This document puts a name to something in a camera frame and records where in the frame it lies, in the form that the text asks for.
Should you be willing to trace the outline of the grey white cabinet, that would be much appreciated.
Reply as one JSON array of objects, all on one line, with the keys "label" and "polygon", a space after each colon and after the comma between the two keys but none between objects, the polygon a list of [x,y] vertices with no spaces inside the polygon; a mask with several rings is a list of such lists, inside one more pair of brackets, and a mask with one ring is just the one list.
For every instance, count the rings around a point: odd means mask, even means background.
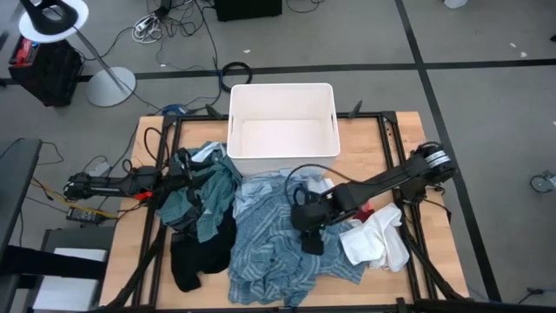
[{"label": "grey white cabinet", "polygon": [[[41,249],[62,256],[106,261],[114,232],[113,227],[47,230]],[[25,313],[84,312],[95,308],[99,297],[98,280],[44,276],[27,296]]]}]

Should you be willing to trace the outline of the teal dotted shirt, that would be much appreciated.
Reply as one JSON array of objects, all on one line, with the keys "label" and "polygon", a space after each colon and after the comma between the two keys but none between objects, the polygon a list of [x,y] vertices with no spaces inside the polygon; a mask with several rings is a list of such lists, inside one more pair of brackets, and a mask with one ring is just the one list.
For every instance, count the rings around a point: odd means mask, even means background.
[{"label": "teal dotted shirt", "polygon": [[181,187],[169,193],[158,216],[162,223],[176,231],[195,235],[204,243],[218,234],[224,214],[235,199],[235,190],[242,182],[242,175],[226,154],[226,145],[207,141],[199,148],[189,150],[197,163],[213,164],[199,173],[214,174],[201,187]]}]

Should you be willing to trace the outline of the black desk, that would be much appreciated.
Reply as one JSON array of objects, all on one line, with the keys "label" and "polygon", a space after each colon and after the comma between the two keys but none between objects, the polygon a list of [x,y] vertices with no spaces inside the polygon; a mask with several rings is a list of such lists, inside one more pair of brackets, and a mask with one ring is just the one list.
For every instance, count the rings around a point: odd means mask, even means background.
[{"label": "black desk", "polygon": [[8,248],[41,145],[39,139],[0,140],[0,261]]}]

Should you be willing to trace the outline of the black storage crate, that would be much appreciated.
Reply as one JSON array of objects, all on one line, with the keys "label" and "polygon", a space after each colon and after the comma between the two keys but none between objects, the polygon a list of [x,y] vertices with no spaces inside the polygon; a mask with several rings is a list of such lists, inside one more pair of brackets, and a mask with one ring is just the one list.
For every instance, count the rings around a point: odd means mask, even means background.
[{"label": "black storage crate", "polygon": [[22,39],[20,36],[9,60],[11,78],[46,107],[71,104],[83,61],[77,51],[62,40],[39,43],[33,63],[17,66],[15,57]]}]

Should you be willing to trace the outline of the white floor lamp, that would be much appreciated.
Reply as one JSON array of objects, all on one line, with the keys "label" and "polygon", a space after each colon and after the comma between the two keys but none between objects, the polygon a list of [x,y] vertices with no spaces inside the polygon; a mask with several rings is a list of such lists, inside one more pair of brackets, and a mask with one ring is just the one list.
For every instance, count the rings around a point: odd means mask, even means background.
[{"label": "white floor lamp", "polygon": [[89,18],[83,0],[18,0],[24,13],[18,22],[21,35],[32,42],[56,43],[77,36],[102,69],[88,82],[86,97],[97,107],[112,107],[128,99],[136,87],[135,74],[125,67],[111,67],[81,32]]}]

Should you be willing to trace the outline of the red black battery box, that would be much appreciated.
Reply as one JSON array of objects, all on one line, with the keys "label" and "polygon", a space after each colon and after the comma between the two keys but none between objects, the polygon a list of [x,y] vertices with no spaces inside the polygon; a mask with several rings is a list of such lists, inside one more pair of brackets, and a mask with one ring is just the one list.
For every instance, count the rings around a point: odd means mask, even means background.
[{"label": "red black battery box", "polygon": [[15,57],[15,65],[24,66],[33,63],[39,44],[23,38]]}]

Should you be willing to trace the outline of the black power adapter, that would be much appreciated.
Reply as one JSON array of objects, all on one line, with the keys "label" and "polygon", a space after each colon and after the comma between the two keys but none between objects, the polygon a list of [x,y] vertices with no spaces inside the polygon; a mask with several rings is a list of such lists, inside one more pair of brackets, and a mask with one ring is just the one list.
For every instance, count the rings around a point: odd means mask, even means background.
[{"label": "black power adapter", "polygon": [[92,211],[80,210],[77,208],[70,208],[66,215],[66,219],[73,222],[91,223],[91,224],[99,224],[105,220],[104,216],[98,213]]}]

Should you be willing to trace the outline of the grey caster wheel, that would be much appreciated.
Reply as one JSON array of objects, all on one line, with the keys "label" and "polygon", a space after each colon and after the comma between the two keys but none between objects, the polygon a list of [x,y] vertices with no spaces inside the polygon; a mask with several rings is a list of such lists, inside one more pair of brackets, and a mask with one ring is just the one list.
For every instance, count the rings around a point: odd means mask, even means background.
[{"label": "grey caster wheel", "polygon": [[556,174],[550,170],[545,170],[532,176],[529,185],[535,192],[541,194],[556,191]]}]

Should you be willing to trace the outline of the plain white towel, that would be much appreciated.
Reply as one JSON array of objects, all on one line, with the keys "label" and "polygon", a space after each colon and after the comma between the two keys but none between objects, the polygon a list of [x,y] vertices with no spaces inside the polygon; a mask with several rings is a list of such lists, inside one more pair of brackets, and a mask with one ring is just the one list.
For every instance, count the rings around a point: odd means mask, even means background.
[{"label": "plain white towel", "polygon": [[364,223],[358,222],[352,229],[340,233],[341,245],[349,262],[399,272],[409,260],[408,250],[398,232],[401,220],[400,208],[389,203]]}]

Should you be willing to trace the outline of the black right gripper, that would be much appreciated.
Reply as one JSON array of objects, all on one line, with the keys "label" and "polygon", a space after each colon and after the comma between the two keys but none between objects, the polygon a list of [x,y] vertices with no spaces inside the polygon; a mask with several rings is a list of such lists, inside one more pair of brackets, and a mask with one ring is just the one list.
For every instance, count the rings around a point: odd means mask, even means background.
[{"label": "black right gripper", "polygon": [[334,200],[335,188],[318,193],[309,190],[304,185],[298,185],[293,194],[291,208],[291,222],[293,227],[301,233],[301,249],[303,252],[321,256],[324,242],[319,228],[340,223],[348,219],[346,211],[342,210]]}]

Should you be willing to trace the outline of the bright red cloth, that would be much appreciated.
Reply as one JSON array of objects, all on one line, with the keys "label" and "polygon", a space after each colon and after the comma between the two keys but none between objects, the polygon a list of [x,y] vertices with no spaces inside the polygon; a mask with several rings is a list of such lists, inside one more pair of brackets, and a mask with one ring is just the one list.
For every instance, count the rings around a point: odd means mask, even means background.
[{"label": "bright red cloth", "polygon": [[373,206],[370,202],[362,205],[357,213],[353,216],[353,219],[359,220],[362,223],[366,222],[374,214]]}]

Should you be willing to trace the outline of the blue striped shirt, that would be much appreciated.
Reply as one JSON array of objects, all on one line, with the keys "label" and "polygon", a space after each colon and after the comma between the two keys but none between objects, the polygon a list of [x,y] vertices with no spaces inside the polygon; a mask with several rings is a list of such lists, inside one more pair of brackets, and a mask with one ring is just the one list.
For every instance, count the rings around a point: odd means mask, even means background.
[{"label": "blue striped shirt", "polygon": [[318,276],[335,276],[352,283],[363,277],[366,265],[352,265],[341,246],[340,233],[352,228],[348,222],[321,231],[321,256],[301,250],[301,232],[292,226],[288,200],[298,185],[307,187],[309,179],[321,176],[301,170],[288,177],[289,172],[285,169],[247,177],[236,190],[236,237],[228,266],[228,299],[232,303],[282,300],[287,306],[297,306],[315,287]]}]

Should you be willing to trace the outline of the white plastic laundry bin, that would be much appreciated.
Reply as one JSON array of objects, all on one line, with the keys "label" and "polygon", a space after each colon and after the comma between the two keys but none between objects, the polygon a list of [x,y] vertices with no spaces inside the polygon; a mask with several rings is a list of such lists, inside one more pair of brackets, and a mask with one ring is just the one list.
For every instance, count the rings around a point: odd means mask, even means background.
[{"label": "white plastic laundry bin", "polygon": [[329,167],[340,153],[330,84],[238,84],[231,89],[227,156],[243,176],[306,163]]}]

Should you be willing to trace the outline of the black garment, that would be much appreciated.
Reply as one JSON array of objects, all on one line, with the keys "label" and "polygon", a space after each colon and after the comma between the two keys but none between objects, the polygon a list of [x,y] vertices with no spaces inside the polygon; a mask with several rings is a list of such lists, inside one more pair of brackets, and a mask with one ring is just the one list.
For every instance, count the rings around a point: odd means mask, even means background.
[{"label": "black garment", "polygon": [[198,273],[217,274],[229,266],[236,237],[232,207],[225,211],[217,230],[215,236],[203,243],[181,232],[172,235],[171,272],[180,291],[190,292],[201,288]]}]

